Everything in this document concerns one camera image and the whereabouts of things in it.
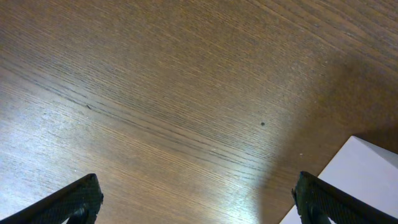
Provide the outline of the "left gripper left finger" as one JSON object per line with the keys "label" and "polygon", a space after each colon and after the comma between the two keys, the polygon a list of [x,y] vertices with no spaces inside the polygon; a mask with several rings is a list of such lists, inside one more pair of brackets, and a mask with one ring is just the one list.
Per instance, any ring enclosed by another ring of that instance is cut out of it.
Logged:
{"label": "left gripper left finger", "polygon": [[88,174],[1,223],[94,223],[103,203],[96,174]]}

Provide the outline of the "white cardboard box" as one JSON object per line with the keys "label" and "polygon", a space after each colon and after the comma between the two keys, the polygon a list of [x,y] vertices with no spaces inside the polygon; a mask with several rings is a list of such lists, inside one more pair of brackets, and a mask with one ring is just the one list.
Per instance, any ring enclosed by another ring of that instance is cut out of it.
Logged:
{"label": "white cardboard box", "polygon": [[[315,176],[397,218],[397,154],[351,136]],[[281,222],[301,223],[295,204]]]}

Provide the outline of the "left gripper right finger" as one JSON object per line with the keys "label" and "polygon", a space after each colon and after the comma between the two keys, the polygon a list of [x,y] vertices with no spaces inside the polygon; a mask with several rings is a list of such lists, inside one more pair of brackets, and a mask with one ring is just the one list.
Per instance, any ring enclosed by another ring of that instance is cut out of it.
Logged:
{"label": "left gripper right finger", "polygon": [[292,196],[303,224],[397,224],[388,215],[309,172],[301,171]]}

